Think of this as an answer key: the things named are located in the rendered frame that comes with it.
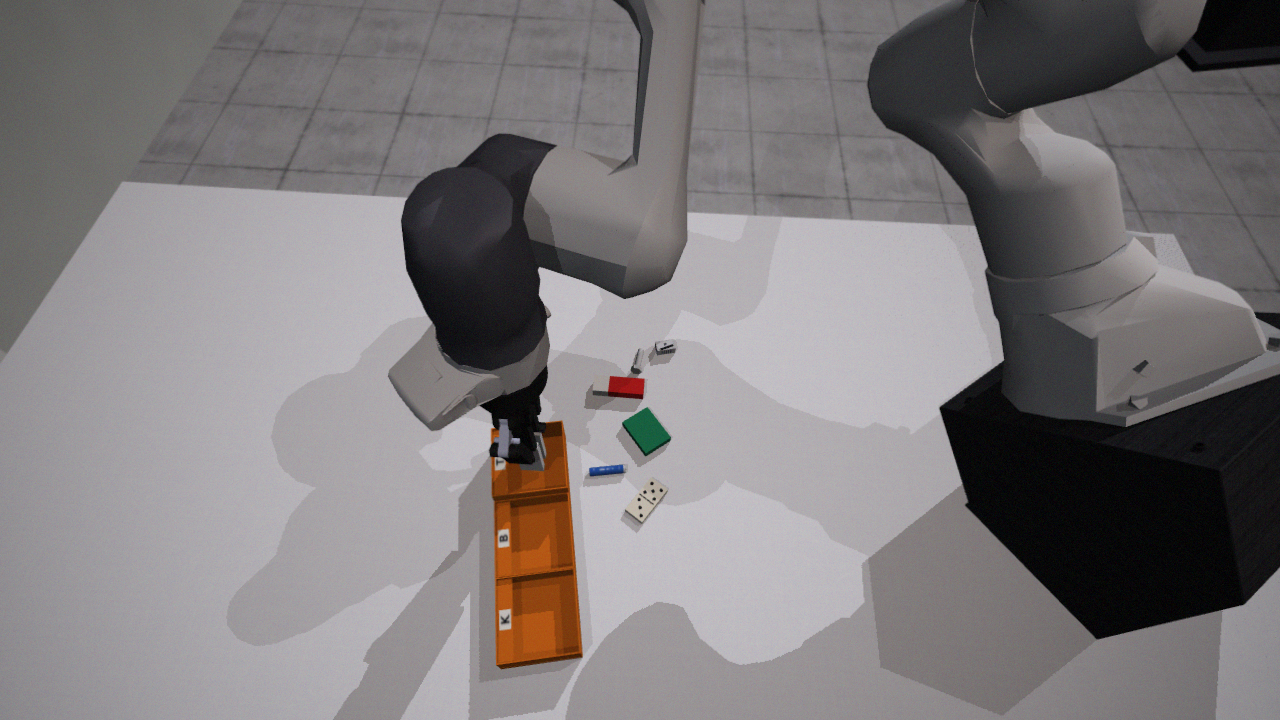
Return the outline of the white domino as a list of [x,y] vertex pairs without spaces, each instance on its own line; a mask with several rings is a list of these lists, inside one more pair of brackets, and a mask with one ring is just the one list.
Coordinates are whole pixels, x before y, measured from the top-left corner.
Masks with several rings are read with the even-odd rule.
[[667,492],[668,489],[664,486],[650,478],[625,509],[625,512],[628,512],[628,515],[643,524]]

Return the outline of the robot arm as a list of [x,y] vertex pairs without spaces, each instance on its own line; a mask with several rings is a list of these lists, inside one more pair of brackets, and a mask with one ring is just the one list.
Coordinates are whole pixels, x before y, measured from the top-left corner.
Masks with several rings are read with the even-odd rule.
[[[626,161],[494,135],[404,201],[406,270],[434,325],[388,378],[430,430],[547,366],[539,266],[632,299],[678,265],[705,0],[613,1],[641,35]],[[966,193],[1001,393],[1021,413],[1130,427],[1280,374],[1280,331],[1160,265],[1153,236],[1125,228],[1115,163],[1033,110],[1176,56],[1206,1],[948,0],[876,50],[873,111]]]

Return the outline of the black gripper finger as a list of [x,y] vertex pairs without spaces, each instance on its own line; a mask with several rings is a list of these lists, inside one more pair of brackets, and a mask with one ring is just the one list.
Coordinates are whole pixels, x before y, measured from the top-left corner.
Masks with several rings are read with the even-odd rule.
[[499,437],[494,437],[489,454],[490,457],[502,457],[507,462],[518,464],[521,470],[544,471],[541,450],[532,432],[531,407],[532,404],[521,409],[524,421],[515,430],[508,429],[507,419],[499,419]]
[[541,433],[547,430],[547,421],[539,421],[538,415],[541,413],[540,396],[532,402],[532,432],[541,448],[543,459],[547,459],[547,448],[541,437]]

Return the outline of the orange three-compartment bin rack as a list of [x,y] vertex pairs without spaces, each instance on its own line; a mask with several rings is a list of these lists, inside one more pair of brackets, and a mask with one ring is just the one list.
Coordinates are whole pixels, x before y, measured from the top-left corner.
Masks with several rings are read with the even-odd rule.
[[547,421],[541,437],[544,471],[513,462],[507,470],[504,459],[492,457],[500,669],[582,659],[563,421]]

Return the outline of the red and white eraser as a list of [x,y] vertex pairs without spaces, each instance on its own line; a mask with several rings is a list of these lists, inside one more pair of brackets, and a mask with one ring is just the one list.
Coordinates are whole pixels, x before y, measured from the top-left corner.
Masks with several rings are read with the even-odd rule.
[[621,398],[643,398],[644,380],[640,378],[594,375],[593,395]]

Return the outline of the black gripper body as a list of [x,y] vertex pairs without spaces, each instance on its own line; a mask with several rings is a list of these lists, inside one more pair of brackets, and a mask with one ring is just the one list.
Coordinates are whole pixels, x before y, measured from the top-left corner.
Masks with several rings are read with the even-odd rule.
[[507,419],[508,429],[515,430],[515,428],[524,421],[524,413],[521,409],[527,407],[541,395],[547,386],[547,378],[548,369],[545,366],[532,383],[524,389],[515,391],[511,395],[500,395],[499,397],[480,405],[488,413],[492,413],[493,427],[499,430],[499,419]]

